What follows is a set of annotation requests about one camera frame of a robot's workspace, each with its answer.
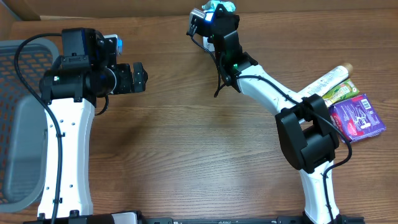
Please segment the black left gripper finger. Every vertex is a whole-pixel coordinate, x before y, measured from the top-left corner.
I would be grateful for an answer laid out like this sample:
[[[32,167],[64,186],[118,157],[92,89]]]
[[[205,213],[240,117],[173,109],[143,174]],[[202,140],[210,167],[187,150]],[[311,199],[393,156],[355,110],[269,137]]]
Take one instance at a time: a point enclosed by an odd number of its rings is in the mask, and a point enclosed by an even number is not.
[[[146,90],[145,80],[134,80],[134,93],[142,93]]]
[[[133,63],[134,79],[135,80],[148,80],[148,74],[144,69],[141,62]]]

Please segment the teal wet wipes pack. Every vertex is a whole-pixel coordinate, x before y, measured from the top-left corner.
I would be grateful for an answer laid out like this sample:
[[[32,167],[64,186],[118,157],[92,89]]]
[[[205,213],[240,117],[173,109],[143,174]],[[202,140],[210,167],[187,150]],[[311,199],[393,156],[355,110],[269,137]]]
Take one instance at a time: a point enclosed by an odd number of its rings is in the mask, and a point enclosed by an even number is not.
[[[234,12],[236,10],[236,6],[231,1],[218,1],[218,0],[210,0],[206,4],[202,5],[202,9],[205,12],[214,12],[218,5],[224,6],[224,8],[228,12]]]

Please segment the white green cosmetic tube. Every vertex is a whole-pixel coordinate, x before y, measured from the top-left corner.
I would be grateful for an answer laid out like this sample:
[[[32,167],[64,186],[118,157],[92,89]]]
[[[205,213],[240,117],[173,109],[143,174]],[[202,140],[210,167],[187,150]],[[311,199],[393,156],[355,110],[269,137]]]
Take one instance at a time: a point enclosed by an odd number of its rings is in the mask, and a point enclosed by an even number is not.
[[[299,94],[304,97],[309,97],[314,94],[324,96],[333,87],[337,86],[337,84],[340,84],[347,79],[352,72],[352,64],[343,63],[306,86],[304,89],[299,91]]]

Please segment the green yellow snack pouch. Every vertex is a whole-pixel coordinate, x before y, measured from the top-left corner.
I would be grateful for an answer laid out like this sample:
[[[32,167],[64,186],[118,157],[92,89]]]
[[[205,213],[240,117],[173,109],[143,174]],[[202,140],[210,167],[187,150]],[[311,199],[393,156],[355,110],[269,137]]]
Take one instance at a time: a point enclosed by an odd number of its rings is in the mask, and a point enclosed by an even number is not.
[[[349,98],[357,96],[358,94],[359,89],[349,78],[341,82],[337,86],[333,87],[325,95],[323,95],[322,98],[324,99],[326,106],[330,107],[331,105],[339,101],[347,100]]]

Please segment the purple sanitary pad pack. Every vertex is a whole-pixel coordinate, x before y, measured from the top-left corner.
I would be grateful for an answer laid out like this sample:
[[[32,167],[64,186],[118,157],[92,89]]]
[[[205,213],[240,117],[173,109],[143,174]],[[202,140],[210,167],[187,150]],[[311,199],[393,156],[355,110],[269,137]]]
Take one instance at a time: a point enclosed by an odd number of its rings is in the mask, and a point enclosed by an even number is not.
[[[331,105],[329,112],[333,124],[349,142],[377,136],[386,130],[367,94]]]

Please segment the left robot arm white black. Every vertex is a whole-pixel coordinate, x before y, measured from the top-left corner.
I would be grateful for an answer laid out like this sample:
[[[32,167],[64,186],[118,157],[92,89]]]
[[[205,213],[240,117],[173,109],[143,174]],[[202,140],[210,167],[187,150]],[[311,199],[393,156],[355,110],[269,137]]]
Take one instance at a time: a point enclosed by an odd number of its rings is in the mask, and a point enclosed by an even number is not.
[[[39,83],[47,118],[47,159],[38,220],[50,223],[93,219],[88,180],[91,126],[98,98],[141,93],[148,74],[142,63],[117,63],[123,42],[89,28],[64,29],[63,55]]]

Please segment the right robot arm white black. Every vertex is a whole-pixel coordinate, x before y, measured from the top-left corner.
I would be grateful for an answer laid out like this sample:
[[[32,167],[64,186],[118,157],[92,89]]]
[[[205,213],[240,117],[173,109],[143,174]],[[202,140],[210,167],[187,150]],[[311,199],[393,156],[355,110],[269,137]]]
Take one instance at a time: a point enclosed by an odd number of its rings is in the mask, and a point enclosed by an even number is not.
[[[303,96],[268,75],[245,52],[237,32],[240,18],[223,2],[191,13],[194,32],[213,45],[211,57],[218,72],[218,88],[231,86],[254,98],[274,115],[280,148],[287,162],[300,172],[305,195],[305,223],[342,223],[333,192],[332,170],[339,131],[326,104],[317,94]]]

